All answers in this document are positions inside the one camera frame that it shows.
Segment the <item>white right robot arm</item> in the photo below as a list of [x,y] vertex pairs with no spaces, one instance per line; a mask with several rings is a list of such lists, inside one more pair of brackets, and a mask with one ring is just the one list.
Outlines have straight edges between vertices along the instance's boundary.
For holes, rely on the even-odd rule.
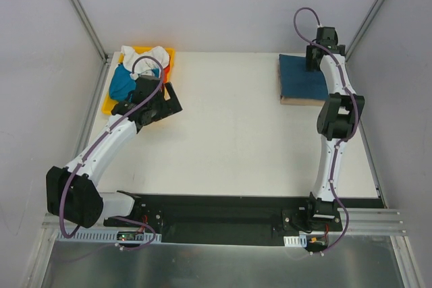
[[345,46],[338,43],[334,27],[317,28],[316,39],[306,47],[306,70],[320,71],[328,92],[317,118],[319,170],[304,213],[306,230],[316,231],[340,216],[337,189],[342,156],[358,129],[365,98],[357,95],[350,83]]

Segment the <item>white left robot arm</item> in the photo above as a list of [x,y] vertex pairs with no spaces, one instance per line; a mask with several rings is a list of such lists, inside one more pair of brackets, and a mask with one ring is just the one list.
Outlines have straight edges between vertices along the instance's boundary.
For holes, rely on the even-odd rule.
[[111,217],[119,217],[129,227],[137,226],[143,211],[135,205],[133,195],[100,193],[98,183],[118,151],[143,127],[181,110],[171,82],[162,84],[157,77],[140,76],[135,89],[111,110],[97,138],[66,166],[48,170],[48,212],[84,228]]

